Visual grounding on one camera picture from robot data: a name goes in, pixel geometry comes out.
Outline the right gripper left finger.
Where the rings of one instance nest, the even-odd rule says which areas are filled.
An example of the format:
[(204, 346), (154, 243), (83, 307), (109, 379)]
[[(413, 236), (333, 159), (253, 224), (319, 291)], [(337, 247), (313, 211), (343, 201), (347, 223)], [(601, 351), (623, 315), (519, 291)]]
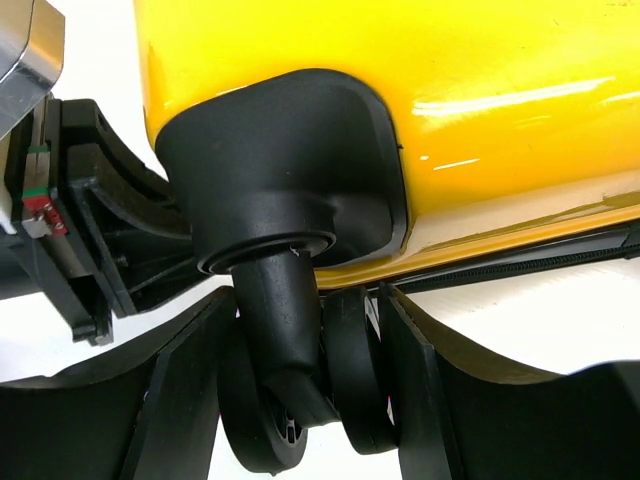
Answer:
[(55, 375), (52, 479), (205, 479), (219, 406), (229, 286), (174, 319)]

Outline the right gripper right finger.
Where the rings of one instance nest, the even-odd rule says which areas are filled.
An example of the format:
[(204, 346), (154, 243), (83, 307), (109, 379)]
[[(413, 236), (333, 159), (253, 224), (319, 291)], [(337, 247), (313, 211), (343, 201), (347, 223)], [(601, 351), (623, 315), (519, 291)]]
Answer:
[(382, 343), (391, 364), (399, 462), (404, 479), (466, 479), (442, 379), (441, 363), (499, 385), (559, 379), (460, 334), (427, 314), (397, 287), (381, 283), (378, 306)]

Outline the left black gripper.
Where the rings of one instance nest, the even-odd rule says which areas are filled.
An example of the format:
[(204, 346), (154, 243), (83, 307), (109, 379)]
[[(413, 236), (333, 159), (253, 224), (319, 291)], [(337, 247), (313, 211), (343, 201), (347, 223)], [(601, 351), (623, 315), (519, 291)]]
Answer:
[(193, 285), (190, 229), (169, 182), (92, 100), (45, 98), (14, 128), (9, 197), (10, 281), (43, 293), (77, 342), (108, 344), (114, 319)]

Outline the yellow hard-shell suitcase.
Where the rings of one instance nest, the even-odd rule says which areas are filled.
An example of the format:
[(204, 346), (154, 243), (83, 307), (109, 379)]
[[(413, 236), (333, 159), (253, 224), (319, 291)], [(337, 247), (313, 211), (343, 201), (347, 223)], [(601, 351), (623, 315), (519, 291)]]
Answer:
[[(381, 283), (417, 304), (639, 255), (635, 1), (134, 15), (149, 142), (198, 268), (233, 279), (218, 398), (251, 471), (291, 469), (332, 421), (357, 452), (399, 456)], [(637, 362), (530, 385), (440, 366), (466, 479), (638, 477)]]

